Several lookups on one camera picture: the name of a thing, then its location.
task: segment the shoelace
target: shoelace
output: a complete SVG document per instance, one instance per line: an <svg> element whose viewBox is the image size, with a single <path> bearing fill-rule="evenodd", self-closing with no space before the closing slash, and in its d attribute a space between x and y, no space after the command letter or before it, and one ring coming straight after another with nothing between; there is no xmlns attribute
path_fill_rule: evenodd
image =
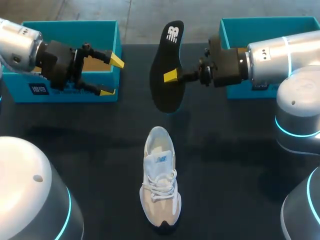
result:
<svg viewBox="0 0 320 240"><path fill-rule="evenodd" d="M172 171L172 176L168 174L160 174L158 175L154 180L152 180L149 175L149 184L143 183L144 186L146 186L151 191L151 199L153 201L157 199L170 199L174 196L174 183L177 177L177 171L174 169ZM159 180L167 179L167 183L159 182Z"/></svg>

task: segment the box label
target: box label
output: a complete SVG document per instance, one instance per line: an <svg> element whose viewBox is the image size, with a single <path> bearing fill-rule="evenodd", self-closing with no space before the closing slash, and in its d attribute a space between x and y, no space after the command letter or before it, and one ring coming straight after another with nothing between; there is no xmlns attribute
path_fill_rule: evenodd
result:
<svg viewBox="0 0 320 240"><path fill-rule="evenodd" d="M91 91L86 91L83 89L76 89L74 83L67 83L64 87L63 91L52 89L52 94L60 95L60 94L90 94L94 95Z"/></svg>
<svg viewBox="0 0 320 240"><path fill-rule="evenodd" d="M29 83L29 87L33 95L49 95L44 83Z"/></svg>
<svg viewBox="0 0 320 240"><path fill-rule="evenodd" d="M253 85L252 91L265 91L268 90L269 84L259 84L259 85Z"/></svg>

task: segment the printed logo on box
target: printed logo on box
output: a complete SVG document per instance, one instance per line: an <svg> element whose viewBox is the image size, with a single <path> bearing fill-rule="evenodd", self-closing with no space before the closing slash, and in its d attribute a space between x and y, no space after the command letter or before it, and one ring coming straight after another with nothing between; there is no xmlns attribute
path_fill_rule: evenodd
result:
<svg viewBox="0 0 320 240"><path fill-rule="evenodd" d="M253 85L252 91L265 91L269 88L269 84L259 84L259 85Z"/></svg>
<svg viewBox="0 0 320 240"><path fill-rule="evenodd" d="M29 83L29 87L33 95L49 95L44 83Z"/></svg>

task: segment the new balance logo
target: new balance logo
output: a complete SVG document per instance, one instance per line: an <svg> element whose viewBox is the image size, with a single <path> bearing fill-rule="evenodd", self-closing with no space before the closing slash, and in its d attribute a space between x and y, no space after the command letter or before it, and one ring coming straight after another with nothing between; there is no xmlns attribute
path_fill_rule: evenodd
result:
<svg viewBox="0 0 320 240"><path fill-rule="evenodd" d="M169 41L171 41L171 42L176 44L177 43L178 33L179 33L179 28L178 27L170 26L169 30L168 30L168 35L166 36L166 39L168 39Z"/></svg>
<svg viewBox="0 0 320 240"><path fill-rule="evenodd" d="M163 163L166 161L166 156L160 156L156 159L155 163Z"/></svg>

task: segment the shoe tongue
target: shoe tongue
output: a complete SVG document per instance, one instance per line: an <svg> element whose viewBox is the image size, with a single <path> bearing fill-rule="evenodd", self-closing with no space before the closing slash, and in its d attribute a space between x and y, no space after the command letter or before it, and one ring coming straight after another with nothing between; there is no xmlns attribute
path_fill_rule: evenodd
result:
<svg viewBox="0 0 320 240"><path fill-rule="evenodd" d="M162 151L150 154L144 159L144 169L146 174L154 180L160 174L172 173L173 165L173 153L168 151Z"/></svg>

